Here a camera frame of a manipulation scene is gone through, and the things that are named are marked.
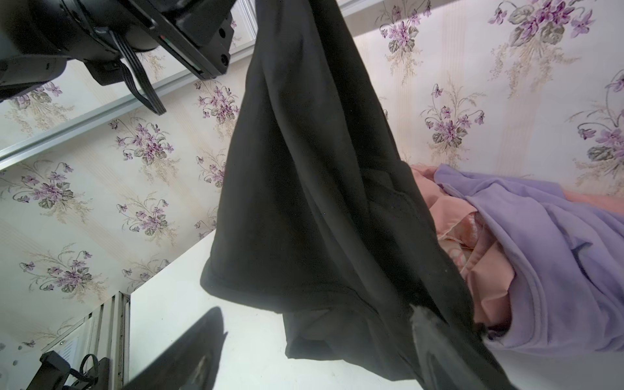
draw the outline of black garment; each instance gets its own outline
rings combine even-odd
[[[283,313],[291,358],[422,382],[411,303],[502,372],[473,331],[469,291],[437,243],[336,1],[256,8],[202,286]]]

